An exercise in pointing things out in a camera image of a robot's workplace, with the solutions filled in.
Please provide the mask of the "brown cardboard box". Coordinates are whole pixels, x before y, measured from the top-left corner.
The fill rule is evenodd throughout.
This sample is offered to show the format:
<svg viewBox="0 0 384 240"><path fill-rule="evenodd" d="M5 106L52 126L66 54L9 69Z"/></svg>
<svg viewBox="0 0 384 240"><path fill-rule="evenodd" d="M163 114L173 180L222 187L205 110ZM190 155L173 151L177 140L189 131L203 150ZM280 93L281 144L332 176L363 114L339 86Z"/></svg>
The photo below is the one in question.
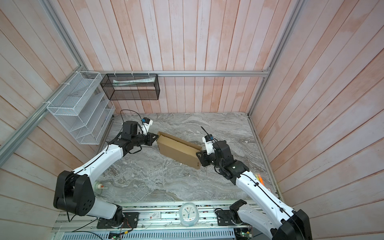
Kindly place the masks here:
<svg viewBox="0 0 384 240"><path fill-rule="evenodd" d="M196 153L202 151L201 146L163 132L158 132L158 136L157 144L162 155L197 170L200 169L201 162Z"/></svg>

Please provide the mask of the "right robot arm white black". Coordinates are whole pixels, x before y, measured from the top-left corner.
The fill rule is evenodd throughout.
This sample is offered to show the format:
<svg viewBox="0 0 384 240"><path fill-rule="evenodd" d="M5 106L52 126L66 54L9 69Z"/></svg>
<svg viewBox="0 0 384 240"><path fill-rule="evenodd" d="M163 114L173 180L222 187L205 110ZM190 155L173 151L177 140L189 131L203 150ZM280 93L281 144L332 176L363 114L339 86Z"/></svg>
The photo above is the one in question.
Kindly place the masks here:
<svg viewBox="0 0 384 240"><path fill-rule="evenodd" d="M206 149L196 154L201 165L213 165L218 174L243 190L262 209L257 211L246 201L238 200L230 207L235 223L251 225L271 240L313 238L309 216L272 194L243 162L234 159L226 141L207 135L203 143Z"/></svg>

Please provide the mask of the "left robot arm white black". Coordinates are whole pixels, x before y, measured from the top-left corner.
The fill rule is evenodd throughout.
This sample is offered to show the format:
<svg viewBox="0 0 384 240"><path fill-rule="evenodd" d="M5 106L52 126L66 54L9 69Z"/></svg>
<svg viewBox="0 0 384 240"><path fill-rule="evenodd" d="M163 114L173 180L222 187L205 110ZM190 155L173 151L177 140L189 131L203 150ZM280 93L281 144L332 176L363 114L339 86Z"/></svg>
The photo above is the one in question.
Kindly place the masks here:
<svg viewBox="0 0 384 240"><path fill-rule="evenodd" d="M122 207L97 199L94 186L102 173L131 154L133 148L151 146L158 139L158 135L149 131L152 124L149 118L143 118L141 123L123 122L120 132L104 150L84 165L70 172L61 172L57 178L54 207L78 216L111 220L115 227L120 226L124 218Z"/></svg>

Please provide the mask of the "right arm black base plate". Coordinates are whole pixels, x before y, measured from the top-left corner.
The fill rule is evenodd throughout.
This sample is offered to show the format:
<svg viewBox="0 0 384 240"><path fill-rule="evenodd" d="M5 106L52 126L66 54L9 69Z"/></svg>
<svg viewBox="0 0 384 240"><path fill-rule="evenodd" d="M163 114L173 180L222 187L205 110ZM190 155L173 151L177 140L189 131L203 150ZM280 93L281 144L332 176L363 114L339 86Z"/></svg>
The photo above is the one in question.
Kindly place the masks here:
<svg viewBox="0 0 384 240"><path fill-rule="evenodd" d="M253 226L257 220L250 213L242 210L215 209L214 212L217 216L219 226Z"/></svg>

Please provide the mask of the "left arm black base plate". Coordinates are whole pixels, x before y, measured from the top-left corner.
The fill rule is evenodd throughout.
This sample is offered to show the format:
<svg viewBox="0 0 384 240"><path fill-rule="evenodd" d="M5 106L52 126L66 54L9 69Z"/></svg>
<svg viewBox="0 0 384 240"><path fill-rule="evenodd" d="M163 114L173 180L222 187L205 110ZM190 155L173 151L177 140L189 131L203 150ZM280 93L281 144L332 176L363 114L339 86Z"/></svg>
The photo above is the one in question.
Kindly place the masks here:
<svg viewBox="0 0 384 240"><path fill-rule="evenodd" d="M138 225L139 212L122 212L112 219L100 218L97 229L128 228L135 229Z"/></svg>

